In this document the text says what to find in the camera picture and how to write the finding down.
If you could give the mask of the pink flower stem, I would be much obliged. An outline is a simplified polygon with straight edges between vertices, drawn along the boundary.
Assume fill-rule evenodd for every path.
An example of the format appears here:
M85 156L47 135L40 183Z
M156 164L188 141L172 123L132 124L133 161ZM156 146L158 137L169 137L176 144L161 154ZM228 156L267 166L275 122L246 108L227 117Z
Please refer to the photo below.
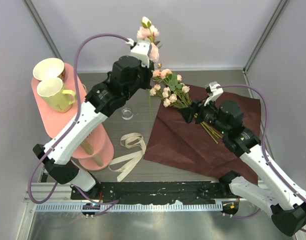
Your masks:
M151 50L149 53L149 60L152 63L157 63L159 60L159 48L158 48L158 41L156 38L160 35L159 30L152 24L152 21L143 16L141 18L141 26L139 27L136 38L137 40L142 41L149 41L151 45Z

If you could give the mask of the pink flower bouquet red wrap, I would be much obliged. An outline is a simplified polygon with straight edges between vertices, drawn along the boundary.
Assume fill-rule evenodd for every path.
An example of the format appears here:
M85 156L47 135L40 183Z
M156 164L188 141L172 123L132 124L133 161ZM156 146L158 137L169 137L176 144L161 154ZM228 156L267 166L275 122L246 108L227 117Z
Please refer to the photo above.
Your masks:
M188 107L192 103L189 96L190 87L182 82L182 76L168 68L161 69L161 63L158 63L156 67L157 69L152 71L152 80L155 85L148 91L149 106L151 105L151 97L157 97L165 108Z

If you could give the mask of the dark red wrapping paper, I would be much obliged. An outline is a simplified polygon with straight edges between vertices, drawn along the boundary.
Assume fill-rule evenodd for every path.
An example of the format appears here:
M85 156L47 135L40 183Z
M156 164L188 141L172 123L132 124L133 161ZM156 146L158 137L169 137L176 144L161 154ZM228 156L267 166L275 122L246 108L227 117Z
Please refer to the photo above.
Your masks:
M200 124L185 123L176 108L161 101L144 159L216 179L234 171L258 183L258 175L222 141L215 142Z

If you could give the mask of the cream ribbon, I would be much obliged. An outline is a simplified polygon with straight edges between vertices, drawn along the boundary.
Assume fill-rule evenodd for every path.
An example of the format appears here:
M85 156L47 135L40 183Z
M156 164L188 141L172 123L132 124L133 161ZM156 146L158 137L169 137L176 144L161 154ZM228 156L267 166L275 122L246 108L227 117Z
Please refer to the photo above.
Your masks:
M144 141L144 137L142 134L133 132L129 134L123 135L119 143L122 147L126 149L132 149L134 147L139 147L140 150L135 151L133 153L129 153L120 157L116 157L110 161L107 168L111 172L119 173L119 175L116 177L117 182L121 182L129 175L129 173L135 168L135 166L140 162L140 160L143 158L147 146ZM120 168L118 169L112 169L111 166L124 163Z

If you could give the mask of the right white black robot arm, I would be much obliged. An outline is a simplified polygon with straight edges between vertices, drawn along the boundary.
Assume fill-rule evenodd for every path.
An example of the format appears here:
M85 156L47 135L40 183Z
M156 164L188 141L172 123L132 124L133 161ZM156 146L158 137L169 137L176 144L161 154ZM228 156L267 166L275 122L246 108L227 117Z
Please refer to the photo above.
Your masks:
M219 180L219 193L242 197L264 211L284 235L292 237L306 225L306 191L298 186L263 149L259 138L243 125L244 113L234 101L216 107L214 101L195 101L179 109L186 123L205 122L223 134L225 147L247 164L267 189L230 171Z

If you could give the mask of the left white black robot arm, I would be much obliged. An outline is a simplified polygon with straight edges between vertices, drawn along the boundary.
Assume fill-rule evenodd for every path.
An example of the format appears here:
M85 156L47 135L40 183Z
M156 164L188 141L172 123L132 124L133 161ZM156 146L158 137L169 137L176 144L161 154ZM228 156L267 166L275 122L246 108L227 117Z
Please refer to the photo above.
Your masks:
M48 174L59 184L70 183L86 198L100 192L97 180L72 162L71 157L82 141L139 90L149 89L152 63L148 56L122 56L112 66L108 78L93 86L76 116L45 145L36 144L33 152Z

